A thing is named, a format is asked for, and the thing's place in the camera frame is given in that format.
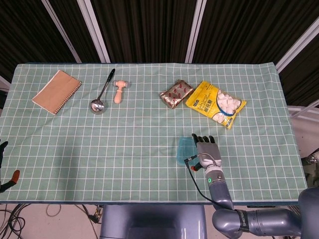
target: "brown notebook cover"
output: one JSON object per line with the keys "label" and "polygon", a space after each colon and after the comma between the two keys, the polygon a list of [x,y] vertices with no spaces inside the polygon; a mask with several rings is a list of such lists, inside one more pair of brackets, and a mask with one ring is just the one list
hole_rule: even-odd
{"label": "brown notebook cover", "polygon": [[55,115],[81,84],[80,81],[59,70],[32,101]]}

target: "transparent blue cup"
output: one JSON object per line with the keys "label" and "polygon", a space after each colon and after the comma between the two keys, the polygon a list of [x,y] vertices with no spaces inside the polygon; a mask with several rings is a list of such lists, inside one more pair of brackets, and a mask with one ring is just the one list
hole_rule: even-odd
{"label": "transparent blue cup", "polygon": [[[185,165],[184,160],[197,155],[197,148],[193,137],[180,137],[177,149],[177,163],[179,165]],[[188,164],[194,166],[198,163],[198,159],[190,161]]]}

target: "black curtain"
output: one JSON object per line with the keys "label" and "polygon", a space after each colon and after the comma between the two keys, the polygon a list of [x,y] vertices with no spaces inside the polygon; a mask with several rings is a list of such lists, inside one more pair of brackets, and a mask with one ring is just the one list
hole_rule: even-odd
{"label": "black curtain", "polygon": [[288,105],[307,106],[319,99],[319,35],[279,74]]}
{"label": "black curtain", "polygon": [[196,0],[92,0],[112,62],[185,62]]}
{"label": "black curtain", "polygon": [[75,62],[40,0],[0,0],[0,75],[11,82],[17,64]]}
{"label": "black curtain", "polygon": [[193,63],[277,63],[318,16],[318,0],[208,0]]}
{"label": "black curtain", "polygon": [[76,0],[50,0],[82,62],[101,62]]}

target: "marshmallow bag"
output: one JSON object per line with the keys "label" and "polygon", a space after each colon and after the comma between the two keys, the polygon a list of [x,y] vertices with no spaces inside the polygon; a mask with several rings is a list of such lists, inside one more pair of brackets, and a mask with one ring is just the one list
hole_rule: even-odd
{"label": "marshmallow bag", "polygon": [[246,101],[233,98],[203,81],[188,98],[186,105],[230,129]]}

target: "table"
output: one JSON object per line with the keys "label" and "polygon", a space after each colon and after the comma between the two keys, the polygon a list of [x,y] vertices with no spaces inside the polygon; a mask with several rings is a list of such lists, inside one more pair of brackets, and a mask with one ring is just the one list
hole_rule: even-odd
{"label": "table", "polygon": [[[108,109],[93,115],[89,102],[112,68],[113,80],[130,82],[123,101],[109,86]],[[55,116],[31,99],[63,70],[83,85]],[[167,108],[159,93],[178,79],[196,87],[202,80],[245,99],[230,130],[188,108]],[[181,136],[213,135],[235,204],[296,203],[306,188],[298,147],[273,63],[200,64],[21,64],[0,118],[8,140],[2,181],[16,169],[17,185],[2,202],[207,203],[186,167],[176,163]],[[195,173],[209,195],[203,171]]]}

